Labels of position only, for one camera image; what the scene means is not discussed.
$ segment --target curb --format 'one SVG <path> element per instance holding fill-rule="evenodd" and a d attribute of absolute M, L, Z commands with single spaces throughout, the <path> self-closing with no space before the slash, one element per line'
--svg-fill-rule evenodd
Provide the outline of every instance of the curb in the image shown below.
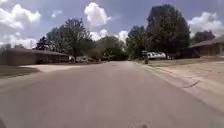
<path fill-rule="evenodd" d="M 151 67 L 151 66 L 143 65 L 143 64 L 139 64 L 139 63 L 136 63 L 136 64 L 140 65 L 145 70 L 152 72 L 154 75 L 160 77 L 161 79 L 165 80 L 166 82 L 168 82 L 178 88 L 191 88 L 191 87 L 196 86 L 198 83 L 200 83 L 199 80 L 195 80 L 195 79 L 188 78 L 188 77 L 178 76 L 177 74 L 167 71 L 167 70 L 164 70 L 164 69 L 160 69 L 157 67 Z"/>

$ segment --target asphalt road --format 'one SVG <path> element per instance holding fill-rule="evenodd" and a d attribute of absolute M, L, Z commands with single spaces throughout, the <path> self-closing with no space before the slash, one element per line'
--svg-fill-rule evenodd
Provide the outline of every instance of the asphalt road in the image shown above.
<path fill-rule="evenodd" d="M 7 128 L 224 128 L 223 113 L 130 62 L 28 78 L 0 87 Z"/>

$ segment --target cloud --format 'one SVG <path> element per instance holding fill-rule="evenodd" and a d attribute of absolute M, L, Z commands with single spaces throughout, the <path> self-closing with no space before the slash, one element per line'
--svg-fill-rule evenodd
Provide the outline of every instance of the cloud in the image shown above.
<path fill-rule="evenodd" d="M 126 39 L 128 38 L 128 31 L 122 30 L 119 32 L 119 35 L 116 36 L 119 40 L 126 42 Z"/>
<path fill-rule="evenodd" d="M 203 12 L 199 17 L 188 20 L 192 35 L 198 31 L 211 30 L 216 36 L 224 34 L 224 24 L 216 13 Z"/>
<path fill-rule="evenodd" d="M 21 38 L 15 35 L 4 35 L 1 37 L 1 40 L 3 40 L 3 44 L 9 43 L 12 46 L 22 44 L 25 48 L 31 49 L 36 46 L 37 40 L 32 38 Z"/>
<path fill-rule="evenodd" d="M 25 25 L 38 23 L 40 18 L 38 11 L 32 13 L 19 4 L 15 5 L 11 12 L 0 8 L 0 23 L 11 28 L 24 29 Z"/>
<path fill-rule="evenodd" d="M 108 17 L 103 8 L 100 8 L 98 4 L 91 2 L 86 6 L 84 13 L 87 16 L 87 20 L 92 26 L 102 26 L 107 24 L 112 17 Z"/>
<path fill-rule="evenodd" d="M 8 2 L 8 0 L 0 0 L 0 5 L 6 2 Z"/>
<path fill-rule="evenodd" d="M 92 39 L 97 41 L 100 40 L 103 37 L 106 37 L 108 35 L 106 29 L 102 29 L 99 33 L 98 32 L 90 32 L 90 35 L 92 36 Z"/>
<path fill-rule="evenodd" d="M 100 31 L 100 36 L 101 36 L 101 38 L 103 38 L 103 37 L 105 37 L 105 36 L 107 36 L 108 35 L 108 33 L 107 33 L 107 30 L 106 29 L 102 29 L 101 31 Z"/>
<path fill-rule="evenodd" d="M 90 32 L 90 35 L 92 36 L 92 39 L 95 40 L 95 41 L 101 39 L 101 37 L 100 37 L 98 32 Z"/>
<path fill-rule="evenodd" d="M 100 40 L 101 38 L 109 35 L 106 29 L 102 29 L 100 32 L 90 32 L 90 34 L 92 35 L 92 39 L 95 41 Z M 126 42 L 126 38 L 128 37 L 128 31 L 122 30 L 114 36 L 117 37 L 119 40 Z"/>
<path fill-rule="evenodd" d="M 63 12 L 61 10 L 54 10 L 53 14 L 51 15 L 52 18 L 56 18 L 59 14 L 62 14 Z"/>
<path fill-rule="evenodd" d="M 20 36 L 21 34 L 20 34 L 19 32 L 16 32 L 15 35 L 16 35 L 16 36 Z"/>

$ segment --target roof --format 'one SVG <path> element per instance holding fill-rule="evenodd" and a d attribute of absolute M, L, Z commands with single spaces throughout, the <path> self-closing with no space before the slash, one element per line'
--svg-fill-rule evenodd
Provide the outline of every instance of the roof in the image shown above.
<path fill-rule="evenodd" d="M 53 51 L 42 51 L 42 50 L 31 50 L 31 49 L 19 49 L 19 48 L 11 48 L 8 49 L 9 52 L 21 52 L 21 53 L 38 53 L 38 54 L 48 54 L 48 55 L 66 55 L 59 52 L 53 52 Z"/>
<path fill-rule="evenodd" d="M 213 44 L 218 44 L 218 43 L 224 43 L 224 35 L 212 39 L 212 40 L 207 40 L 207 41 L 202 41 L 196 44 L 192 44 L 189 46 L 189 48 L 196 48 L 196 47 L 201 47 L 201 46 L 208 46 L 208 45 L 213 45 Z"/>

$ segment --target tree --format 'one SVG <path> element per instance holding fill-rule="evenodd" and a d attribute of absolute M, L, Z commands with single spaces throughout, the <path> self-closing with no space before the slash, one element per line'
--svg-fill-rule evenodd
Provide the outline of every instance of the tree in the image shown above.
<path fill-rule="evenodd" d="M 37 43 L 36 49 L 37 50 L 47 50 L 49 48 L 49 44 L 47 43 L 47 38 L 43 36 L 40 38 L 39 42 Z"/>
<path fill-rule="evenodd" d="M 147 37 L 144 26 L 134 26 L 126 39 L 129 57 L 141 58 L 142 51 L 147 50 Z"/>
<path fill-rule="evenodd" d="M 86 40 L 91 40 L 91 35 L 85 29 L 82 19 L 68 19 L 61 27 L 64 33 L 64 41 L 68 46 L 66 52 L 75 58 L 78 55 L 82 55 L 82 43 Z"/>
<path fill-rule="evenodd" d="M 202 41 L 212 40 L 214 38 L 215 36 L 212 31 L 197 32 L 192 38 L 192 43 L 200 43 Z"/>
<path fill-rule="evenodd" d="M 151 51 L 177 54 L 188 47 L 190 31 L 182 14 L 173 6 L 154 6 L 148 16 L 147 36 Z"/>
<path fill-rule="evenodd" d="M 50 32 L 47 33 L 47 41 L 50 44 L 51 50 L 65 53 L 66 48 L 68 47 L 67 44 L 64 42 L 64 32 L 62 27 L 53 28 Z"/>
<path fill-rule="evenodd" d="M 97 41 L 97 51 L 101 58 L 108 60 L 124 60 L 127 57 L 124 42 L 114 36 L 106 36 Z"/>
<path fill-rule="evenodd" d="M 25 49 L 25 47 L 22 44 L 17 44 L 17 45 L 14 46 L 14 48 Z"/>
<path fill-rule="evenodd" d="M 0 52 L 5 51 L 5 50 L 8 50 L 10 48 L 12 48 L 12 45 L 9 44 L 9 43 L 0 45 Z"/>

